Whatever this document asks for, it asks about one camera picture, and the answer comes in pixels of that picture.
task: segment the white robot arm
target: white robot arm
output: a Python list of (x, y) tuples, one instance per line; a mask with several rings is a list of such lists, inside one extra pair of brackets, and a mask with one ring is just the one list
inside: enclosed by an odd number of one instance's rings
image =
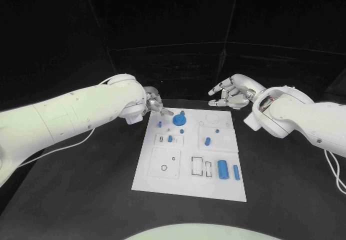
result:
[(149, 111), (173, 115), (163, 108), (157, 89), (143, 87), (134, 76), (119, 74), (100, 85), (0, 112), (0, 186), (39, 150), (117, 117), (129, 124), (140, 122)]
[(234, 109), (253, 104), (244, 122), (257, 131), (261, 127), (277, 138), (299, 130), (319, 148), (346, 157), (346, 106), (333, 102), (315, 103), (294, 87), (266, 87), (250, 77), (235, 74), (209, 91), (222, 90), (221, 100), (211, 106)]

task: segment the white cable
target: white cable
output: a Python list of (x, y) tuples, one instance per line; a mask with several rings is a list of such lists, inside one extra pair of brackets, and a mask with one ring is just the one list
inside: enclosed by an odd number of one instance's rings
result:
[(328, 160), (330, 169), (332, 169), (332, 171), (333, 171), (333, 175), (335, 175), (335, 177), (336, 177), (336, 186), (338, 186), (341, 192), (342, 192), (343, 194), (346, 194), (346, 191), (343, 191), (342, 188), (341, 188), (341, 184), (342, 184), (342, 186), (343, 186), (345, 189), (346, 189), (346, 185), (345, 185), (343, 181), (341, 180), (341, 166), (339, 166), (338, 158), (336, 158), (336, 156), (335, 156), (335, 154), (333, 154), (332, 152), (329, 152), (329, 153), (330, 153), (330, 155), (332, 155), (332, 157), (333, 157), (333, 160), (335, 160), (335, 163), (336, 163), (336, 170), (335, 170), (333, 165), (332, 165), (332, 163), (330, 163), (330, 159), (329, 159), (329, 156), (328, 156), (328, 151), (325, 150), (326, 160)]
[[(113, 77), (114, 77), (114, 76), (108, 77), (98, 85), (104, 84)], [(36, 157), (34, 160), (31, 160), (31, 161), (28, 161), (26, 163), (21, 164), (21, 165), (18, 166), (18, 168), (21, 168), (21, 167), (25, 166), (26, 164), (32, 163), (34, 161), (36, 161), (38, 159), (41, 159), (41, 158), (45, 157), (46, 155), (52, 154), (54, 152), (58, 152), (58, 151), (61, 151), (61, 150), (64, 150), (64, 149), (70, 149), (70, 148), (75, 147), (77, 145), (83, 144), (83, 143), (88, 140), (88, 138), (91, 137), (91, 135), (93, 135), (93, 133), (94, 133), (94, 130), (95, 130), (95, 128), (91, 130), (91, 133), (90, 133), (88, 137), (87, 137), (80, 143), (77, 143), (77, 144), (74, 144), (74, 145), (70, 145), (70, 146), (65, 146), (65, 147), (62, 147), (62, 148), (59, 148), (59, 149), (48, 152), (46, 154), (44, 154), (44, 155), (41, 155), (39, 157)]]

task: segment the black table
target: black table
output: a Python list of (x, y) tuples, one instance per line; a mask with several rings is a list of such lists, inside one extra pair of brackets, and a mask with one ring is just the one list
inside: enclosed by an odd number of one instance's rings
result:
[[(231, 110), (205, 101), (163, 103), (172, 108)], [(323, 150), (299, 132), (279, 139), (263, 129), (253, 131), (244, 123), (250, 111), (250, 106), (231, 111), (247, 202), (133, 191), (149, 114), (134, 125), (117, 118), (84, 144), (39, 160), (0, 216), (0, 238), (121, 240), (165, 225), (208, 223), (286, 240), (346, 239), (346, 196)]]

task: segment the small blue piece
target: small blue piece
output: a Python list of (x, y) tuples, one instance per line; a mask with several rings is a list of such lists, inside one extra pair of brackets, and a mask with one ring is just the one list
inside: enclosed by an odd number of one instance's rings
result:
[(228, 162), (225, 160), (218, 161), (218, 177), (219, 179), (230, 179)]
[(209, 138), (209, 137), (205, 139), (205, 145), (207, 145), (207, 146), (211, 145), (211, 138)]
[(181, 112), (181, 114), (178, 114), (173, 117), (173, 123), (176, 126), (183, 126), (186, 124), (186, 116), (185, 116), (185, 111)]
[(241, 178), (240, 178), (240, 172), (238, 172), (238, 166), (234, 165), (234, 166), (232, 166), (232, 169), (234, 169), (235, 180), (241, 180)]

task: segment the wire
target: wire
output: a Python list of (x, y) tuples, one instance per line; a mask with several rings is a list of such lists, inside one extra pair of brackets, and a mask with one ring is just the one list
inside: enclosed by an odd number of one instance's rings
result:
[(325, 150), (326, 160), (328, 160), (328, 163), (329, 163), (329, 166), (330, 166), (333, 175), (335, 175), (335, 177), (336, 177), (336, 186), (338, 186), (341, 192), (342, 192), (343, 194), (346, 194), (346, 191), (343, 191), (342, 188), (341, 188), (341, 184), (342, 184), (342, 186), (343, 186), (345, 189), (346, 189), (346, 185), (345, 185), (343, 181), (341, 180), (341, 166), (339, 166), (338, 158), (336, 158), (336, 156), (335, 156), (335, 154), (333, 154), (332, 152), (329, 152), (329, 153), (330, 153), (330, 155), (332, 155), (332, 157), (333, 157), (333, 160), (335, 160), (335, 163), (336, 163), (336, 170), (335, 170), (333, 165), (332, 165), (332, 163), (330, 163), (328, 151)]
[[(98, 85), (104, 84), (113, 77), (114, 77), (114, 76), (108, 77)], [(91, 130), (91, 133), (88, 134), (88, 137), (87, 137), (80, 143), (77, 143), (77, 144), (74, 144), (74, 145), (70, 145), (70, 146), (65, 146), (65, 147), (62, 147), (62, 148), (59, 148), (59, 149), (48, 152), (46, 154), (44, 154), (44, 155), (41, 155), (39, 157), (36, 157), (34, 160), (31, 160), (31, 161), (28, 161), (26, 163), (21, 164), (21, 165), (18, 166), (18, 168), (23, 167), (26, 164), (29, 164), (29, 163), (32, 163), (34, 161), (36, 161), (38, 159), (44, 158), (46, 155), (49, 155), (49, 154), (52, 154), (52, 153), (55, 153), (55, 152), (58, 152), (58, 151), (61, 151), (61, 150), (64, 150), (64, 149), (70, 149), (70, 148), (75, 147), (77, 145), (83, 144), (83, 143), (88, 140), (88, 138), (91, 137), (91, 135), (93, 135), (93, 133), (94, 133), (94, 130), (95, 130), (95, 128)]]

